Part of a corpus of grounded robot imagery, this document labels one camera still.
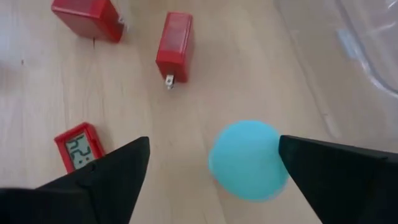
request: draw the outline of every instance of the red object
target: red object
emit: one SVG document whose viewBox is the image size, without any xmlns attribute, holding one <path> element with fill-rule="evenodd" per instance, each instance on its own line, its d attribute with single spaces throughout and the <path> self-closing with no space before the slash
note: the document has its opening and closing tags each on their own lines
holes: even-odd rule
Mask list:
<svg viewBox="0 0 398 224">
<path fill-rule="evenodd" d="M 192 15 L 168 12 L 157 52 L 156 64 L 165 79 L 174 75 L 176 82 L 188 81 L 193 53 Z"/>
<path fill-rule="evenodd" d="M 124 25 L 110 0 L 54 0 L 51 10 L 77 35 L 120 41 Z"/>
<path fill-rule="evenodd" d="M 100 139 L 98 138 L 94 126 L 87 122 L 81 123 L 71 130 L 60 134 L 54 139 L 55 143 L 57 143 L 58 150 L 60 151 L 63 163 L 65 164 L 68 173 L 73 172 L 75 170 L 75 167 L 73 166 L 72 159 L 69 156 L 66 143 L 68 140 L 71 140 L 83 133 L 86 134 L 87 141 L 93 152 L 94 158 L 99 159 L 105 155 L 104 149 L 102 148 Z"/>
</svg>

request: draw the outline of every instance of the transparent plastic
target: transparent plastic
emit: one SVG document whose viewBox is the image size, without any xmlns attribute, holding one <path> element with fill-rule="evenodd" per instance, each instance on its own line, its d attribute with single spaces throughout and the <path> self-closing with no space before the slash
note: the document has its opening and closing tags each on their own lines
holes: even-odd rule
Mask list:
<svg viewBox="0 0 398 224">
<path fill-rule="evenodd" d="M 276 1 L 336 142 L 398 152 L 397 1 Z"/>
</svg>

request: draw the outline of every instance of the blue ball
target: blue ball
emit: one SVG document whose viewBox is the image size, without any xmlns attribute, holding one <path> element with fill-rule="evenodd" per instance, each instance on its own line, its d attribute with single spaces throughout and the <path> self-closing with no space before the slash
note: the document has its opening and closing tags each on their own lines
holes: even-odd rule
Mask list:
<svg viewBox="0 0 398 224">
<path fill-rule="evenodd" d="M 278 147 L 279 134 L 272 126 L 239 121 L 219 135 L 209 154 L 209 170 L 228 192 L 265 201 L 278 195 L 288 178 Z"/>
</svg>

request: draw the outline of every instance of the red power adapter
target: red power adapter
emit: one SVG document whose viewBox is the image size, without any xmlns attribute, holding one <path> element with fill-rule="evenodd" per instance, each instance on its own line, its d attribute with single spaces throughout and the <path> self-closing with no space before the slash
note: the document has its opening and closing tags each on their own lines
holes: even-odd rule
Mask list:
<svg viewBox="0 0 398 224">
<path fill-rule="evenodd" d="M 168 12 L 156 57 L 168 89 L 173 88 L 174 82 L 188 82 L 192 53 L 192 15 Z"/>
<path fill-rule="evenodd" d="M 79 36 L 120 41 L 124 24 L 110 0 L 54 0 L 51 10 Z"/>
</svg>

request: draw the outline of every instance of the wood grain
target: wood grain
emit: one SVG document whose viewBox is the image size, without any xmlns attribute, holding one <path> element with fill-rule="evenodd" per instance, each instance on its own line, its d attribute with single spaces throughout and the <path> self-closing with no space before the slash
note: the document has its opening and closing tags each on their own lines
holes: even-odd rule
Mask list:
<svg viewBox="0 0 398 224">
<path fill-rule="evenodd" d="M 0 186 L 66 173 L 53 138 L 94 124 L 107 152 L 149 136 L 149 170 L 131 223 L 319 223 L 290 180 L 266 203 L 225 192 L 206 158 L 217 133 L 258 119 L 329 139 L 271 0 L 118 0 L 120 44 L 73 34 L 51 0 L 0 0 Z M 167 11 L 193 14 L 190 82 L 167 91 L 155 55 Z"/>
</svg>

